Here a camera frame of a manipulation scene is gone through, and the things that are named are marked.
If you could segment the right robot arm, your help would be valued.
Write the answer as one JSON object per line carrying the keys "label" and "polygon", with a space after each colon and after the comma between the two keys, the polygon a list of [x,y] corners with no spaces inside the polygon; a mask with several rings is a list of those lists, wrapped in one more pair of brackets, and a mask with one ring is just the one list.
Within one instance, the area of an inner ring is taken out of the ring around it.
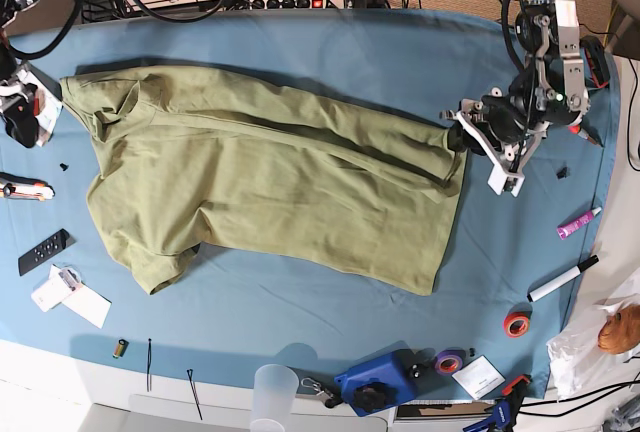
{"label": "right robot arm", "polygon": [[[40,0],[1,0],[1,27]],[[32,73],[30,62],[50,54],[66,37],[80,16],[84,0],[73,0],[73,9],[54,39],[43,49],[24,52],[11,45],[1,34],[1,122],[5,132],[26,148],[42,145],[51,136],[56,119],[47,117],[58,111],[60,102]]]}

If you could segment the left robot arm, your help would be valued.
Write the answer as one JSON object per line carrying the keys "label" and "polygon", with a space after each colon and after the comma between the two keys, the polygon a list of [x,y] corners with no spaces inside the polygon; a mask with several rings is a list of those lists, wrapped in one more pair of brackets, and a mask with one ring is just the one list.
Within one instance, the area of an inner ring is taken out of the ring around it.
{"label": "left robot arm", "polygon": [[506,91],[493,88],[441,115],[453,123],[454,149],[490,160],[493,192],[517,196],[548,128],[579,125],[590,98],[573,0],[503,0],[500,24],[516,77]]}

